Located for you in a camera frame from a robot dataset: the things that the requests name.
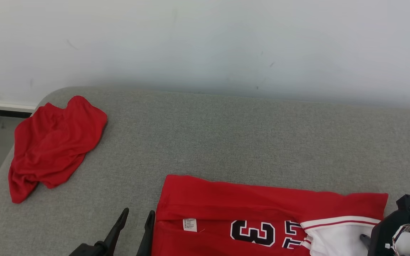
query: sports jersey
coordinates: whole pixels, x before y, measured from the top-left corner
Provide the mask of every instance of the sports jersey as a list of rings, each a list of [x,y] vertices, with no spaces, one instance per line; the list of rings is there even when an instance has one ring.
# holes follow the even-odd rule
[[[314,192],[168,175],[153,256],[363,256],[386,193]]]

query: black strip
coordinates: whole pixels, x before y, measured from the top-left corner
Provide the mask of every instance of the black strip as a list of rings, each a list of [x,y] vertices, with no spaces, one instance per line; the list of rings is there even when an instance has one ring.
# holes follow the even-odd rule
[[[29,118],[31,116],[31,113],[30,112],[0,110],[0,116],[2,116],[2,117],[11,117],[11,118]]]

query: clothing label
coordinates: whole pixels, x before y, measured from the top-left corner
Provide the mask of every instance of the clothing label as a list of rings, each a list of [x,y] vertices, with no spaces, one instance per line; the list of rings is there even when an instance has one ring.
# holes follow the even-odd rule
[[[197,232],[197,220],[183,219],[183,230]]]

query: jersey number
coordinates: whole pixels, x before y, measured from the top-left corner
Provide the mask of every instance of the jersey number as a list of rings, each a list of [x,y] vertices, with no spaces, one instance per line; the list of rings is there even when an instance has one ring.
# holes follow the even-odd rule
[[[261,222],[261,228],[246,228],[246,220],[235,220],[231,225],[231,237],[235,240],[256,243],[263,246],[272,246],[275,243],[275,227],[267,222]]]

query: red garment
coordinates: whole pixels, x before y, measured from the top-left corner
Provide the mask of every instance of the red garment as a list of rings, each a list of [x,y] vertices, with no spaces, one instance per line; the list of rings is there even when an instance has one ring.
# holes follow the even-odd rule
[[[47,103],[15,129],[15,153],[9,169],[12,202],[23,202],[38,182],[55,188],[66,182],[96,147],[107,115],[84,97],[62,109]]]
[[[152,256],[366,255],[386,193],[314,192],[168,175]]]

